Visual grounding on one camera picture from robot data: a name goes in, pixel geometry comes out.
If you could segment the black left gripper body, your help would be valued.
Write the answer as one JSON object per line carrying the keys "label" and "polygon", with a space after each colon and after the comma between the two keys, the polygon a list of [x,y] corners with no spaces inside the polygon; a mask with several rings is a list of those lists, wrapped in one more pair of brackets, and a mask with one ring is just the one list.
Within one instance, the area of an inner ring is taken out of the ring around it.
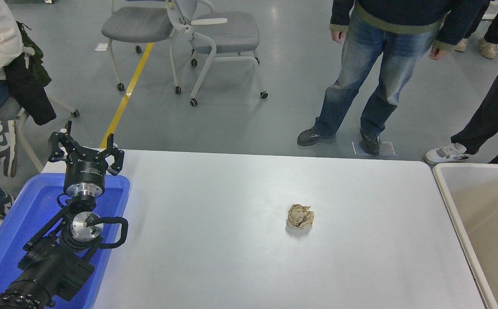
{"label": "black left gripper body", "polygon": [[66,156],[66,163],[64,188],[79,183],[89,183],[105,188],[105,175],[108,168],[105,159],[94,160],[88,156],[83,157],[72,152]]}

